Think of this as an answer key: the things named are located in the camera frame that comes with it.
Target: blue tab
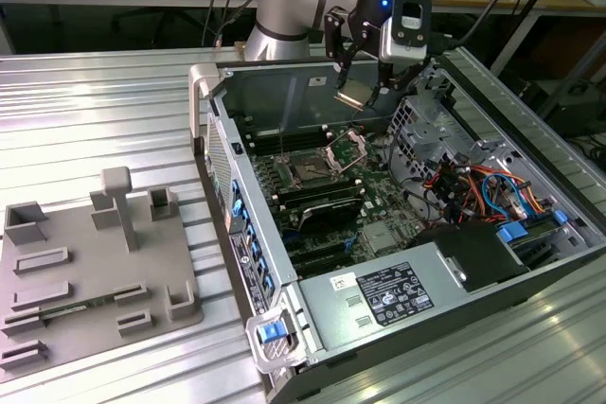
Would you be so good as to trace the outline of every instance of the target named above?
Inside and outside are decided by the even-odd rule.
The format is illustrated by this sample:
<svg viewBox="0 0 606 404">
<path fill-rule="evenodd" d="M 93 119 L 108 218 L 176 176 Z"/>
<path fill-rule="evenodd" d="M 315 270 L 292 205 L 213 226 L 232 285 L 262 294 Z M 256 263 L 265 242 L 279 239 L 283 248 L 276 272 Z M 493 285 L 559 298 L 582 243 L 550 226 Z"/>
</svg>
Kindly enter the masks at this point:
<svg viewBox="0 0 606 404">
<path fill-rule="evenodd" d="M 566 222 L 568 222 L 568 217 L 561 210 L 556 210 L 555 212 L 553 212 L 553 218 L 555 218 L 559 224 L 565 224 Z"/>
<path fill-rule="evenodd" d="M 257 260 L 258 256 L 261 254 L 261 248 L 258 246 L 257 241 L 253 241 L 253 259 Z"/>
<path fill-rule="evenodd" d="M 269 274 L 265 276 L 265 290 L 267 290 L 267 294 L 270 296 L 274 293 L 274 281 Z"/>
<path fill-rule="evenodd" d="M 261 342 L 266 344 L 286 337 L 288 332 L 286 331 L 286 325 L 282 321 L 277 321 L 273 324 L 260 326 L 258 328 L 258 334 L 261 338 Z"/>
<path fill-rule="evenodd" d="M 520 221 L 514 221 L 502 226 L 498 234 L 506 243 L 510 243 L 516 238 L 527 236 L 528 231 Z"/>
<path fill-rule="evenodd" d="M 239 217 L 242 213 L 242 199 L 238 199 L 234 202 L 234 206 L 231 208 L 231 214 L 234 217 Z"/>
</svg>

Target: power supply label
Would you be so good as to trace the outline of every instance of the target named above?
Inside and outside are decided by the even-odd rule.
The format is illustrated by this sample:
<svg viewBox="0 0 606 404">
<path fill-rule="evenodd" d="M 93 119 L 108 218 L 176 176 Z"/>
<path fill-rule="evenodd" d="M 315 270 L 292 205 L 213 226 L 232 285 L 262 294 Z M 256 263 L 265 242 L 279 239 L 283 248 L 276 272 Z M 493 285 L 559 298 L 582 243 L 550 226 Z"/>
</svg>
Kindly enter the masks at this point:
<svg viewBox="0 0 606 404">
<path fill-rule="evenodd" d="M 408 262 L 357 278 L 377 324 L 388 326 L 434 303 Z"/>
</svg>

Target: aluminum table surface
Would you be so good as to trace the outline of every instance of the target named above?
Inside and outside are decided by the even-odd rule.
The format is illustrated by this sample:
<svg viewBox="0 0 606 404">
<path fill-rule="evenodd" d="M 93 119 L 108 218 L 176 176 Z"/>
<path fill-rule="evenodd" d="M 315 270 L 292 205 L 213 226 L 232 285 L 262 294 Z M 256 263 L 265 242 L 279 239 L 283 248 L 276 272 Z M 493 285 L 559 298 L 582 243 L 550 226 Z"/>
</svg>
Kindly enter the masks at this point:
<svg viewBox="0 0 606 404">
<path fill-rule="evenodd" d="M 198 325 L 2 384 L 0 402 L 265 402 L 187 132 L 188 68 L 234 59 L 230 50 L 171 50 L 0 61 L 0 210 L 26 200 L 46 210 L 86 204 L 108 166 L 129 166 L 135 191 L 168 184 L 205 312 Z M 475 68 L 465 54 L 454 59 Z M 554 148 L 551 134 L 542 141 Z M 601 197 L 595 204 L 606 210 Z M 604 326 L 602 258 L 525 304 L 305 402 L 606 402 Z"/>
</svg>

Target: motherboard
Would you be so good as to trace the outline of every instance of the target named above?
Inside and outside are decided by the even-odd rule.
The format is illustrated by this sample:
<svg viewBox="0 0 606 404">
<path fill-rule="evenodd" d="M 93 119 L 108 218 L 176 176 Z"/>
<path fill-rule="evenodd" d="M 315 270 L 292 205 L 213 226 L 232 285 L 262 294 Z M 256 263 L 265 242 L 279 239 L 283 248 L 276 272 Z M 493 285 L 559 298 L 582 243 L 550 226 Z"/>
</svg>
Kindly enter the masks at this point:
<svg viewBox="0 0 606 404">
<path fill-rule="evenodd" d="M 300 277 L 389 255 L 423 229 L 387 170 L 386 144 L 378 134 L 345 127 L 249 142 L 253 169 Z"/>
</svg>

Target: chip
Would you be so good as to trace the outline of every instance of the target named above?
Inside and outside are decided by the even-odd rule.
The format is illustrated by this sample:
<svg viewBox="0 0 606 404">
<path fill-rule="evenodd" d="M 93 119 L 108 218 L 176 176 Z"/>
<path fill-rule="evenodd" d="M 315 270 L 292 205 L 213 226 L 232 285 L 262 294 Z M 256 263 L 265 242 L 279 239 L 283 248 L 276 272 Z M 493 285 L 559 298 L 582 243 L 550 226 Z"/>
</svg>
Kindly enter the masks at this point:
<svg viewBox="0 0 606 404">
<path fill-rule="evenodd" d="M 383 221 L 368 224 L 363 229 L 368 245 L 373 253 L 381 253 L 398 246 L 398 242 Z"/>
<path fill-rule="evenodd" d="M 317 155 L 291 156 L 291 171 L 301 182 L 330 177 L 328 165 Z"/>
</svg>

